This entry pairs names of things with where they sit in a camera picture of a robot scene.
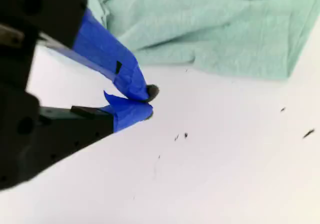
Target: green cloth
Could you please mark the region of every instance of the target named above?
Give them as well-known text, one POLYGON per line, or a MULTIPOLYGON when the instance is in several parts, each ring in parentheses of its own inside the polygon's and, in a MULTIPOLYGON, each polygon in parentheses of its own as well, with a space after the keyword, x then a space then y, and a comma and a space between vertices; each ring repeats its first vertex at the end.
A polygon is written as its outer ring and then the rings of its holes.
POLYGON ((141 65, 285 79, 320 0, 89 0, 89 8, 141 65))

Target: small black speck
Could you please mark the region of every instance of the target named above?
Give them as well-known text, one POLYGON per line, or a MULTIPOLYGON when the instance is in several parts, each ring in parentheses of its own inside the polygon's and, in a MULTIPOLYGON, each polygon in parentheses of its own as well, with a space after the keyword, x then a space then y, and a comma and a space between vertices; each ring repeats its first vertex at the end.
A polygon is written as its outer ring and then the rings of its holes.
POLYGON ((305 139, 306 137, 308 137, 309 135, 311 135, 311 134, 314 133, 315 131, 316 131, 315 129, 312 129, 312 130, 308 131, 307 134, 305 134, 305 135, 303 136, 303 139, 305 139))

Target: black plastic part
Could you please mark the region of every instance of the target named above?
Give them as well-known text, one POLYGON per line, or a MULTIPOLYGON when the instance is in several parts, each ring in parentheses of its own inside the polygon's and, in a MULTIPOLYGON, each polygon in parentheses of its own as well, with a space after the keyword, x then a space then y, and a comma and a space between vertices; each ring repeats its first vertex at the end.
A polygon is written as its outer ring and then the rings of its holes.
POLYGON ((86 7, 87 0, 0 0, 0 23, 33 26, 71 48, 86 7))
POLYGON ((71 48, 86 7, 87 0, 0 0, 2 31, 19 33, 13 45, 0 42, 0 190, 113 133, 109 113, 39 107, 25 91, 40 33, 71 48))
POLYGON ((22 181, 111 135, 114 129, 113 115, 96 108, 42 107, 40 117, 35 142, 20 156, 22 181))

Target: white surface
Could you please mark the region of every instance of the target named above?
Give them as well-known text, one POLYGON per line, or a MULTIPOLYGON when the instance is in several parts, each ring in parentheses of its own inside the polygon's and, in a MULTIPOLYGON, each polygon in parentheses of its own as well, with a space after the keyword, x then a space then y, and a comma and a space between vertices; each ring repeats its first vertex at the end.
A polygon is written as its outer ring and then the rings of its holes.
MULTIPOLYGON (((144 68, 154 117, 0 193, 0 223, 320 223, 319 44, 320 23, 286 82, 144 68)), ((44 106, 103 106, 103 89, 117 93, 38 51, 29 90, 44 106)))

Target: blue tape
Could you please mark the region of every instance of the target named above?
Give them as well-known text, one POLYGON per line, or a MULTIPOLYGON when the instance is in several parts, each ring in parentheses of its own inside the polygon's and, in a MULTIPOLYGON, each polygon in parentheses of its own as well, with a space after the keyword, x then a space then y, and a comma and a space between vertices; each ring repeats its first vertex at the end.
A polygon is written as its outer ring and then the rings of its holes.
POLYGON ((113 115, 113 132, 119 132, 138 122, 149 118, 153 107, 148 103, 129 100, 104 92, 105 99, 110 105, 100 108, 113 115))
POLYGON ((135 56, 93 17, 89 9, 84 14, 73 49, 55 50, 103 74, 127 98, 137 101, 149 98, 135 56), (118 73, 117 63, 121 63, 118 73))

